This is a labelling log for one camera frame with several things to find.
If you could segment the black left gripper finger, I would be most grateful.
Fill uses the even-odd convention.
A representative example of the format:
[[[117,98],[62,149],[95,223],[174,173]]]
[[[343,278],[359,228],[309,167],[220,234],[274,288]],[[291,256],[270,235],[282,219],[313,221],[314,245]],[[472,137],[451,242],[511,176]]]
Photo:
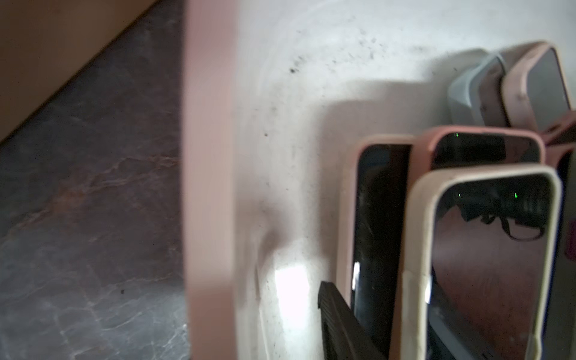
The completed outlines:
[[[324,359],[386,359],[354,317],[334,283],[319,285]]]

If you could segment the small phone pink case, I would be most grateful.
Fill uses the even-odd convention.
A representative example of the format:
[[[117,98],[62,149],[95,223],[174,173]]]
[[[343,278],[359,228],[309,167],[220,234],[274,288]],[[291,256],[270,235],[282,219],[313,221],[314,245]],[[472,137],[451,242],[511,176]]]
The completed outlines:
[[[557,48],[547,41],[517,46],[505,53],[502,103],[511,127],[547,130],[572,109]]]

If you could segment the white plastic storage tub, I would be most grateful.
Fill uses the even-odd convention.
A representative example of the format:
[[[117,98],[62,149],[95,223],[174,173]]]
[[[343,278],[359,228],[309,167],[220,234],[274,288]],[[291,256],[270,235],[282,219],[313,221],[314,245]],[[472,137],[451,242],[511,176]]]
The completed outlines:
[[[446,87],[484,53],[559,51],[573,1],[186,1],[184,284],[193,359],[321,359],[347,153],[449,123]]]

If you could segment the beige desk file organizer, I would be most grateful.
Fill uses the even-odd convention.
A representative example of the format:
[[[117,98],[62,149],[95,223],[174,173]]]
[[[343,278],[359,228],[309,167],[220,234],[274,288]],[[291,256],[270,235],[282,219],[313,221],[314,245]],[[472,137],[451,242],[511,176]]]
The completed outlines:
[[[153,5],[153,1],[2,1],[1,138]]]

